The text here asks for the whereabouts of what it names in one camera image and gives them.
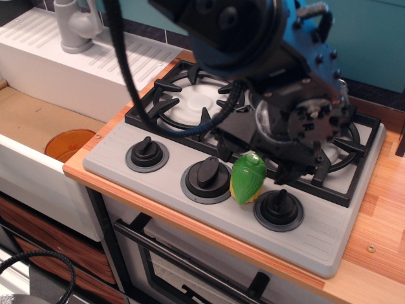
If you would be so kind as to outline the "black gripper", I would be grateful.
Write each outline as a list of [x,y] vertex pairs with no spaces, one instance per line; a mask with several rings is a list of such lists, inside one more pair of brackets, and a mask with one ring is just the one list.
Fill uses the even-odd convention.
[[347,85],[340,77],[268,77],[236,81],[215,115],[218,157],[253,150],[277,163],[274,183],[290,184],[314,174],[332,142],[352,120]]

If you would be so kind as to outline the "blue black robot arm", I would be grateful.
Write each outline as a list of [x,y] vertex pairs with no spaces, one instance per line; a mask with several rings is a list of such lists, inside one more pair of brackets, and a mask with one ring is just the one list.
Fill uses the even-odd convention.
[[333,14],[324,2],[153,1],[187,31],[198,66],[249,89],[251,114],[232,113],[218,133],[228,147],[275,162],[288,184],[318,167],[321,145],[351,122],[337,52],[327,44]]

